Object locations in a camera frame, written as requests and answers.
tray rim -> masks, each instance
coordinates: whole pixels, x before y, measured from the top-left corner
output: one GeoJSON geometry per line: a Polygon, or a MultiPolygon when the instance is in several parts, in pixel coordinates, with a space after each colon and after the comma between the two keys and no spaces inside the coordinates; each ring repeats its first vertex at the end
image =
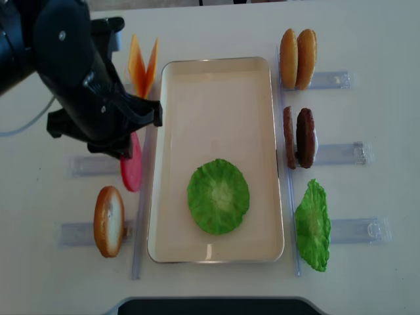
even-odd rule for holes
{"type": "MultiPolygon", "coordinates": [[[[160,82],[160,90],[159,90],[159,98],[161,96],[161,89],[162,89],[162,77],[163,72],[165,71],[166,67],[168,67],[170,64],[180,63],[180,62],[215,62],[215,61],[222,61],[222,60],[241,60],[241,59],[259,59],[262,60],[268,68],[268,80],[270,82],[270,101],[271,101],[271,112],[272,112],[272,122],[273,122],[273,134],[274,134],[274,147],[276,149],[276,170],[277,170],[277,185],[278,185],[278,193],[280,198],[280,226],[282,228],[282,244],[281,244],[281,250],[278,256],[274,257],[273,259],[255,259],[255,260],[243,260],[243,259],[237,259],[237,260],[217,260],[217,261],[158,261],[150,254],[149,250],[149,235],[150,235],[150,215],[152,212],[152,194],[153,192],[150,192],[150,195],[148,196],[148,225],[147,225],[147,231],[146,231],[146,251],[149,256],[149,258],[157,263],[157,264],[232,264],[232,263],[274,263],[276,262],[284,253],[284,247],[285,247],[285,240],[284,240],[284,220],[283,220],[283,209],[282,209],[282,194],[280,192],[280,178],[279,178],[279,167],[278,167],[278,151],[277,151],[277,134],[276,134],[276,118],[274,116],[274,99],[273,99],[273,88],[272,88],[272,76],[271,76],[271,68],[268,63],[268,60],[261,56],[246,56],[246,57],[232,57],[232,58],[215,58],[215,59],[192,59],[192,60],[174,60],[166,63],[161,71],[161,82],[160,82]]],[[[151,169],[152,178],[150,179],[150,186],[153,190],[153,184],[155,179],[155,168],[156,168],[156,149],[157,149],[157,140],[158,140],[158,128],[154,129],[155,132],[153,133],[153,166],[151,169]]]]}

cable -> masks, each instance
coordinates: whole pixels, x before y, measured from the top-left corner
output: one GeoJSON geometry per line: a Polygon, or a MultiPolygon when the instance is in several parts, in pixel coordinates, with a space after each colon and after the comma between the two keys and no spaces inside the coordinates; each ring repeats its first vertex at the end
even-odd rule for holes
{"type": "Polygon", "coordinates": [[[43,114],[45,114],[45,112],[51,107],[51,105],[53,105],[53,102],[55,101],[55,96],[53,96],[50,101],[48,102],[47,106],[41,110],[41,112],[36,115],[29,123],[15,129],[12,131],[6,131],[6,132],[1,132],[0,131],[0,137],[10,137],[10,136],[14,136],[17,135],[19,133],[21,133],[22,131],[25,131],[27,128],[31,127],[34,123],[36,123],[39,118],[41,118],[43,116],[43,114]]]}

clear plastic holder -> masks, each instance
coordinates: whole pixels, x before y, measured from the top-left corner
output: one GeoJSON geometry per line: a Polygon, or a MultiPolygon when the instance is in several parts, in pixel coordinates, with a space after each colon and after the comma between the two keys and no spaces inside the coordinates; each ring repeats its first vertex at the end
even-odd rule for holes
{"type": "Polygon", "coordinates": [[[386,217],[331,221],[331,244],[380,243],[392,240],[386,217]]]}
{"type": "MultiPolygon", "coordinates": [[[[278,69],[280,69],[280,55],[277,47],[276,56],[278,69]]],[[[315,72],[309,89],[349,89],[354,83],[353,76],[347,71],[343,72],[315,72]]],[[[278,98],[280,107],[280,130],[283,131],[284,93],[279,75],[278,98]]],[[[284,136],[279,137],[280,148],[283,151],[283,168],[286,175],[286,190],[291,217],[291,241],[293,256],[295,257],[295,274],[301,276],[301,256],[297,249],[297,230],[295,223],[295,198],[293,193],[293,177],[291,169],[287,166],[284,136]]],[[[353,142],[350,144],[321,144],[315,157],[314,166],[319,165],[365,165],[374,160],[371,144],[368,142],[353,142]]],[[[381,243],[392,240],[388,219],[386,217],[373,217],[370,219],[338,219],[331,220],[331,244],[355,243],[381,243]]]]}
{"type": "Polygon", "coordinates": [[[68,175],[72,178],[119,174],[119,161],[110,156],[73,156],[69,159],[68,175]]]}
{"type": "Polygon", "coordinates": [[[316,152],[313,166],[363,165],[373,163],[373,160],[374,156],[370,142],[358,141],[348,144],[321,144],[316,152]]]}
{"type": "Polygon", "coordinates": [[[354,75],[349,71],[314,72],[307,89],[350,89],[354,86],[354,75]]]}
{"type": "Polygon", "coordinates": [[[135,244],[133,249],[133,263],[131,265],[131,279],[140,279],[140,262],[144,241],[144,230],[147,229],[147,209],[150,209],[150,199],[152,195],[153,174],[156,155],[157,127],[149,125],[146,127],[146,137],[144,139],[142,153],[142,186],[140,187],[140,201],[136,217],[135,244]]]}
{"type": "MultiPolygon", "coordinates": [[[[131,243],[134,239],[134,221],[125,221],[123,244],[131,243]]],[[[95,246],[93,223],[64,223],[61,225],[60,246],[95,246]]]]}

red tomato slice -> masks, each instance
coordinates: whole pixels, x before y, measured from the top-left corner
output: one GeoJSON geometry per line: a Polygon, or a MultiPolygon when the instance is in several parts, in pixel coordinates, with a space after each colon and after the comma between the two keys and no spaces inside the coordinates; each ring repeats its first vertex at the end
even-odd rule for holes
{"type": "Polygon", "coordinates": [[[131,159],[121,157],[121,176],[128,191],[138,192],[142,183],[142,150],[136,133],[131,134],[131,142],[133,157],[131,159]]]}

brown patty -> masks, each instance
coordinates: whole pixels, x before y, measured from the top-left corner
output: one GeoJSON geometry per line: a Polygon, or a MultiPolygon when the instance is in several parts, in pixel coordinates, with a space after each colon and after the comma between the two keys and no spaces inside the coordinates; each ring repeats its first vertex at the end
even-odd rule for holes
{"type": "Polygon", "coordinates": [[[295,159],[295,141],[293,140],[293,121],[291,118],[291,108],[290,106],[286,107],[283,110],[283,132],[284,140],[286,143],[286,157],[287,157],[287,166],[291,169],[296,168],[296,159],[295,159]]]}
{"type": "Polygon", "coordinates": [[[309,108],[302,108],[297,116],[296,142],[299,164],[308,169],[314,163],[316,148],[314,117],[309,108]]]}

